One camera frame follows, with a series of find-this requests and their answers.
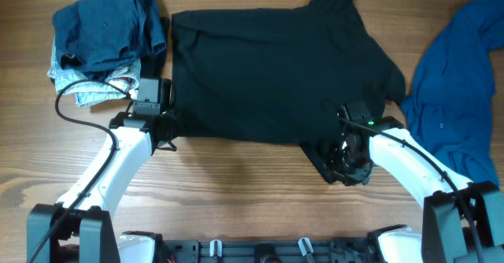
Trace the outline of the black polo shirt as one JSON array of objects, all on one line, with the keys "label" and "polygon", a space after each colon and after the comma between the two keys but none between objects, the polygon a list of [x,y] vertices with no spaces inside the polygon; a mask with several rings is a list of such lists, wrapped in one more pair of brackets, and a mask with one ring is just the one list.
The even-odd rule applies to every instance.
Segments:
[{"label": "black polo shirt", "polygon": [[174,135],[297,144],[328,183],[338,106],[364,102],[376,119],[406,93],[354,0],[184,11],[172,45]]}]

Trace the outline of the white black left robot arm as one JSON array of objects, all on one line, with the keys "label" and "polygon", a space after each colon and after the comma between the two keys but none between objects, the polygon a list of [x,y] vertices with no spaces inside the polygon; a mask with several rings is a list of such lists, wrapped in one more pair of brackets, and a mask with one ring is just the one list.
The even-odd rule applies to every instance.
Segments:
[{"label": "white black left robot arm", "polygon": [[158,233],[114,235],[112,217],[137,171],[156,150],[176,150],[167,114],[171,81],[142,78],[138,96],[103,128],[106,141],[85,173],[53,205],[27,219],[29,262],[167,262]]}]

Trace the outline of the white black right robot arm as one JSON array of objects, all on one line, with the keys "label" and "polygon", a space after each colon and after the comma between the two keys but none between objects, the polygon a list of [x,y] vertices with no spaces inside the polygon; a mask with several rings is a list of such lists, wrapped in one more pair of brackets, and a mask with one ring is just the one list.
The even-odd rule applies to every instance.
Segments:
[{"label": "white black right robot arm", "polygon": [[341,127],[324,163],[346,186],[388,171],[422,209],[422,229],[405,225],[367,236],[367,262],[501,262],[503,194],[491,181],[475,183],[423,149],[394,117],[371,117],[362,102],[338,106]]}]

